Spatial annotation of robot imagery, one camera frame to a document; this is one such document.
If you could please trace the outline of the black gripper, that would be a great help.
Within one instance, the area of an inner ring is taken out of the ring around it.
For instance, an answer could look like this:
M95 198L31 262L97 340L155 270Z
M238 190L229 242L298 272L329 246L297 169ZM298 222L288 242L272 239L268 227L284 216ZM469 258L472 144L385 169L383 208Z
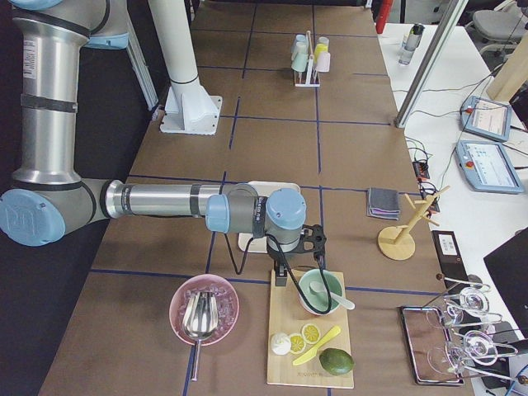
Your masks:
M286 255L281 250L275 250L270 245L266 246L266 250L274 261L275 285L277 287L285 287L288 278Z

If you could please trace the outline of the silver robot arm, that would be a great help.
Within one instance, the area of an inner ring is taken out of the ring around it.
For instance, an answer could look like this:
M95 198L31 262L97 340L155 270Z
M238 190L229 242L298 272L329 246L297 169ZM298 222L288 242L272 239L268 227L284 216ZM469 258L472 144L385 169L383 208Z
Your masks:
M194 217L213 232L262 238L285 279L286 257L309 240L306 204L295 189L261 196L248 184L136 185L80 177L74 170L78 71L82 47L137 50L124 1L15 1L24 38L22 160L1 197L1 228L42 246L105 218Z

